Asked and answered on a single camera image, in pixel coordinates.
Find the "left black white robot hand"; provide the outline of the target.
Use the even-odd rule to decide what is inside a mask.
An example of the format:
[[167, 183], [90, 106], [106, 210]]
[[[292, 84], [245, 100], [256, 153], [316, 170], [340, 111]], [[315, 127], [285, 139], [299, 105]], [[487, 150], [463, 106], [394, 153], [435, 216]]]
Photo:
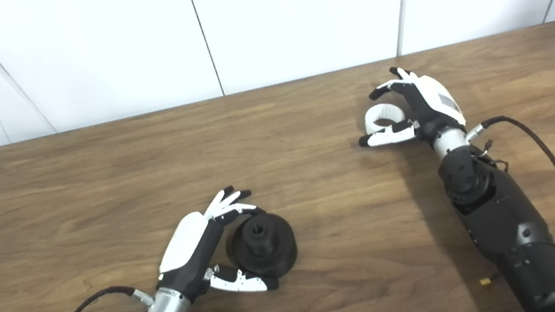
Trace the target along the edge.
[[266, 292], [279, 288], [279, 280], [244, 269], [210, 265], [225, 227], [241, 215], [264, 211], [241, 200], [249, 190], [234, 187], [219, 191], [204, 212], [193, 211], [179, 222], [159, 266], [158, 288], [180, 293], [193, 304], [210, 288], [228, 292]]

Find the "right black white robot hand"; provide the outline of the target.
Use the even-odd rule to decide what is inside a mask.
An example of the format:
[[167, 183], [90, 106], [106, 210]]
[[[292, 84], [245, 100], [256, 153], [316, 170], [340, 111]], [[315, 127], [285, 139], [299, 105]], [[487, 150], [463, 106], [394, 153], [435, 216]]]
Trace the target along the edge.
[[432, 144], [445, 129], [466, 133], [466, 119], [461, 108], [440, 82], [394, 66], [390, 68], [390, 73], [396, 79], [379, 85], [369, 94], [369, 99], [376, 101], [390, 92], [402, 95], [412, 116], [406, 118], [402, 115], [402, 120], [389, 117], [393, 124], [382, 130], [368, 131], [360, 137], [360, 147], [401, 143], [413, 138]]

